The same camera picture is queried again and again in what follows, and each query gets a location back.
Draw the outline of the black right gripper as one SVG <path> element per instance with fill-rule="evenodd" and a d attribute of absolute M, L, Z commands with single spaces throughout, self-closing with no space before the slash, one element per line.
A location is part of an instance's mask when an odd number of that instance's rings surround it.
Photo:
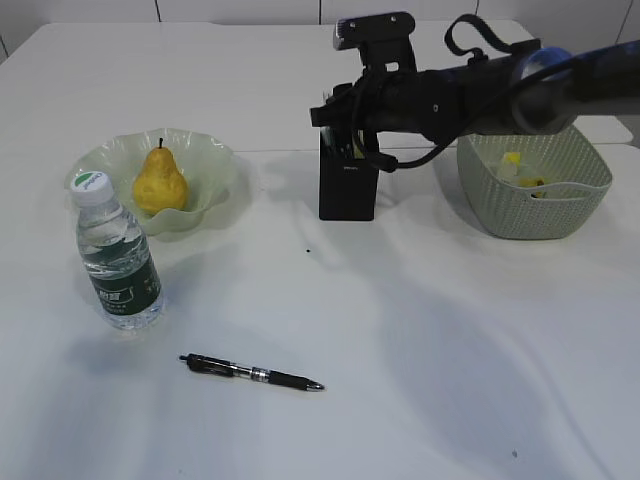
<path fill-rule="evenodd" d="M 418 115 L 410 112 L 420 99 L 417 72 L 364 72 L 353 84 L 336 85 L 321 106 L 312 107 L 311 125 L 422 134 Z"/>

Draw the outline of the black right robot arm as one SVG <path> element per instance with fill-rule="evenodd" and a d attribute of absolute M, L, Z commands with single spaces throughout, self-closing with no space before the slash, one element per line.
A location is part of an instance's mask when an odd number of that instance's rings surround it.
<path fill-rule="evenodd" d="M 639 111 L 639 44 L 572 56 L 559 48 L 442 70 L 366 72 L 310 111 L 315 127 L 420 134 L 551 135 L 579 116 Z"/>

